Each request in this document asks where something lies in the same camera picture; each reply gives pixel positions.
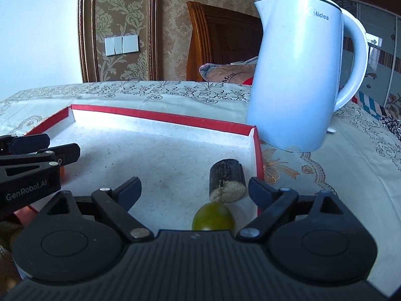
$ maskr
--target white kettle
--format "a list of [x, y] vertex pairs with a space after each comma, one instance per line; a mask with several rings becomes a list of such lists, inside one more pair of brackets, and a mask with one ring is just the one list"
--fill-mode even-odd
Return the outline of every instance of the white kettle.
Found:
[[[368, 62], [366, 31], [331, 0], [256, 0], [263, 39], [246, 123], [288, 151], [320, 148], [333, 112], [358, 91]], [[344, 26], [354, 44], [350, 78], [338, 93]]]

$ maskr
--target green lime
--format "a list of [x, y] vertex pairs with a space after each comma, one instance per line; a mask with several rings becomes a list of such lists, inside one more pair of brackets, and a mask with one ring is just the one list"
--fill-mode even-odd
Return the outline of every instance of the green lime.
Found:
[[193, 231], [229, 230], [235, 234], [235, 219], [230, 210], [221, 203], [203, 205], [192, 221]]

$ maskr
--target white wall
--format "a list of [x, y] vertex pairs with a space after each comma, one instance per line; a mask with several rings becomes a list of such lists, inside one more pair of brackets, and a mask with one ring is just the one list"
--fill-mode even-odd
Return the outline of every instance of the white wall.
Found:
[[0, 100], [81, 83], [78, 0], [0, 0]]

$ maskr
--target white wall switch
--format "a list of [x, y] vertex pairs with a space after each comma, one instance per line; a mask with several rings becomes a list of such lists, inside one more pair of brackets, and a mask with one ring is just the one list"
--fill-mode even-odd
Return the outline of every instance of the white wall switch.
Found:
[[104, 39], [105, 45], [105, 54], [106, 56], [115, 55], [116, 52], [114, 51], [114, 37], [107, 37]]
[[123, 53], [139, 52], [138, 35], [123, 36]]
[[114, 51], [116, 52], [116, 54], [123, 54], [123, 43], [121, 36], [117, 36], [114, 38]]

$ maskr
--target midea logo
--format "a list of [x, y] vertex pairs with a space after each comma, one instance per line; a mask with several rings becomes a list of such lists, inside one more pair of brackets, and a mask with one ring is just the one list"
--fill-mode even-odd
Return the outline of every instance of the midea logo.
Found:
[[321, 12], [317, 11], [317, 10], [316, 10], [315, 8], [313, 8], [313, 7], [309, 7], [309, 8], [306, 10], [306, 13], [307, 13], [308, 15], [312, 16], [312, 17], [315, 16], [315, 17], [319, 17], [319, 18], [323, 18], [323, 19], [328, 20], [328, 16], [322, 14]]

